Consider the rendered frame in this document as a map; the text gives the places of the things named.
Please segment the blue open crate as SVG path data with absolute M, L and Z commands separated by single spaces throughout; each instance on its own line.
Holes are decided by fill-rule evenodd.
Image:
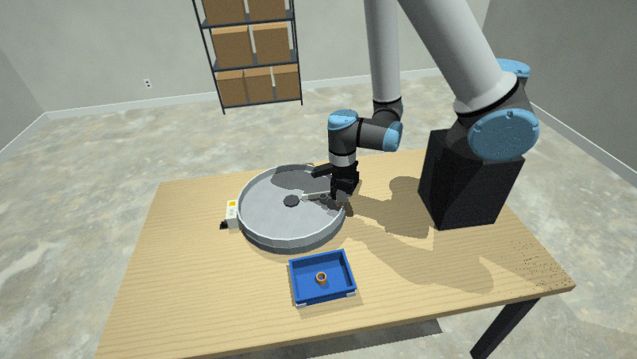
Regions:
M 355 295 L 357 286 L 346 253 L 342 249 L 299 257 L 288 262 L 297 309 Z M 324 285 L 317 284 L 316 276 L 319 272 L 326 274 Z

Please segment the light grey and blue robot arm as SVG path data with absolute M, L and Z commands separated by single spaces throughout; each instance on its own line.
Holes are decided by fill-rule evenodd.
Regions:
M 530 67 L 494 56 L 466 0 L 397 1 L 456 96 L 458 118 L 446 134 L 447 146 L 460 156 L 490 161 L 515 159 L 531 149 L 539 120 L 523 93 Z M 327 125 L 330 163 L 316 166 L 313 178 L 338 172 L 333 165 L 353 164 L 357 147 L 395 152 L 400 145 L 396 0 L 364 0 L 364 8 L 373 119 L 350 109 L 333 112 Z

